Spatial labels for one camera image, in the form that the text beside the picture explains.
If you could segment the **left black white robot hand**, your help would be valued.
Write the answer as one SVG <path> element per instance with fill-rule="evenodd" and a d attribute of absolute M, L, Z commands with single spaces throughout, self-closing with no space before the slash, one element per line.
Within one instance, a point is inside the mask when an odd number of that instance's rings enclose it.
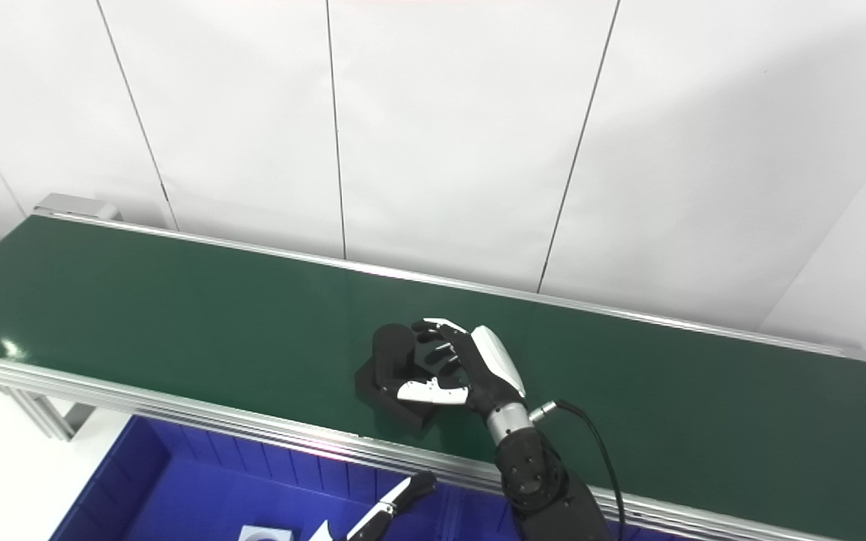
<path fill-rule="evenodd" d="M 341 536 L 334 536 L 328 520 L 313 532 L 310 540 L 381 540 L 389 525 L 399 514 L 406 513 L 418 501 L 433 493 L 438 479 L 430 470 L 405 477 L 388 490 L 353 527 Z"/>

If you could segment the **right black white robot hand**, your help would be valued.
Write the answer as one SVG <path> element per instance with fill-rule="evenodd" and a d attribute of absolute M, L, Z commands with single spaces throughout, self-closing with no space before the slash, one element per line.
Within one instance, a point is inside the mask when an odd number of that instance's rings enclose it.
<path fill-rule="evenodd" d="M 412 325 L 418 343 L 438 342 L 430 357 L 444 360 L 437 376 L 427 380 L 389 381 L 383 391 L 406 403 L 437 407 L 465 405 L 485 420 L 508 412 L 528 418 L 525 384 L 501 339 L 479 325 L 467 330 L 442 318 L 425 318 Z"/>

